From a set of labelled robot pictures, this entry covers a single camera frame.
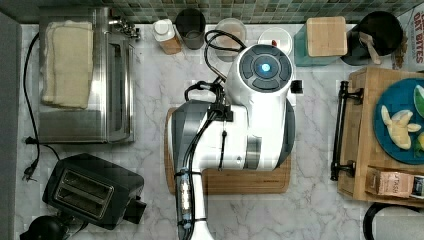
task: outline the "spice jar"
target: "spice jar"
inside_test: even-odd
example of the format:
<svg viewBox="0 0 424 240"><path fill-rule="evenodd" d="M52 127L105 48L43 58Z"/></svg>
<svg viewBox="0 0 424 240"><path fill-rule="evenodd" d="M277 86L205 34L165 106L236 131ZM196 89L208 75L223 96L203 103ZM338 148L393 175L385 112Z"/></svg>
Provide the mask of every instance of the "spice jar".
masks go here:
<svg viewBox="0 0 424 240"><path fill-rule="evenodd" d="M164 19L155 22L153 24L153 35L166 54L181 52L181 43L175 34L171 20Z"/></svg>

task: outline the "toaster slot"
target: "toaster slot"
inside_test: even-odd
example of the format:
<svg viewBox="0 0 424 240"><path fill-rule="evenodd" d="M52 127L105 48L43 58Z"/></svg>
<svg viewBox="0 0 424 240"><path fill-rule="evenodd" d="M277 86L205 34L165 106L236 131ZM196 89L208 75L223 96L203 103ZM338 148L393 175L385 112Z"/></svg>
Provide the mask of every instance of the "toaster slot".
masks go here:
<svg viewBox="0 0 424 240"><path fill-rule="evenodd" d="M113 187L65 170L55 199L85 214L101 219L113 194Z"/></svg>

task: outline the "black mug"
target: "black mug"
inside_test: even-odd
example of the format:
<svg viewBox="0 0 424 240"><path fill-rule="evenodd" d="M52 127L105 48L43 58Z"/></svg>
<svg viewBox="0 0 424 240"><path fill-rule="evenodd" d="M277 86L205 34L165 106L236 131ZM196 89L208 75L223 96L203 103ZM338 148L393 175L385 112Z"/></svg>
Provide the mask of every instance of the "black mug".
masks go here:
<svg viewBox="0 0 424 240"><path fill-rule="evenodd" d="M199 10L189 8L181 11L175 25L188 48L196 50L203 46L206 20Z"/></svg>

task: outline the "toaster oven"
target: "toaster oven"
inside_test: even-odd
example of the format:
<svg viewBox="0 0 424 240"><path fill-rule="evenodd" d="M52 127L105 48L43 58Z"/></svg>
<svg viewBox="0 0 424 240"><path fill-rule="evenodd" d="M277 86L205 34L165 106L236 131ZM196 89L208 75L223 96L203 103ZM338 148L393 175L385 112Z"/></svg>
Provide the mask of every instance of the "toaster oven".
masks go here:
<svg viewBox="0 0 424 240"><path fill-rule="evenodd" d="M40 67L46 63L46 29L53 22L89 22L93 31L93 73L87 107L60 108L42 99L39 80L41 143L113 143L134 141L134 48L138 31L107 7L40 8Z"/></svg>

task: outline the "lid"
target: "lid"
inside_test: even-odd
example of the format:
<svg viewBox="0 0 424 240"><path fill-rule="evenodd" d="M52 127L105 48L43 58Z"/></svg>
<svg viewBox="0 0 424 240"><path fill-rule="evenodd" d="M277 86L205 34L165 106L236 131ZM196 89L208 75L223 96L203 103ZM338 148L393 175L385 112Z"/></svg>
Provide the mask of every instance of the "lid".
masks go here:
<svg viewBox="0 0 424 240"><path fill-rule="evenodd" d="M173 38L175 36L175 31L171 20L163 19L153 23L153 35L158 42Z"/></svg>
<svg viewBox="0 0 424 240"><path fill-rule="evenodd" d="M309 18L306 34L311 57L343 56L347 53L344 17Z"/></svg>

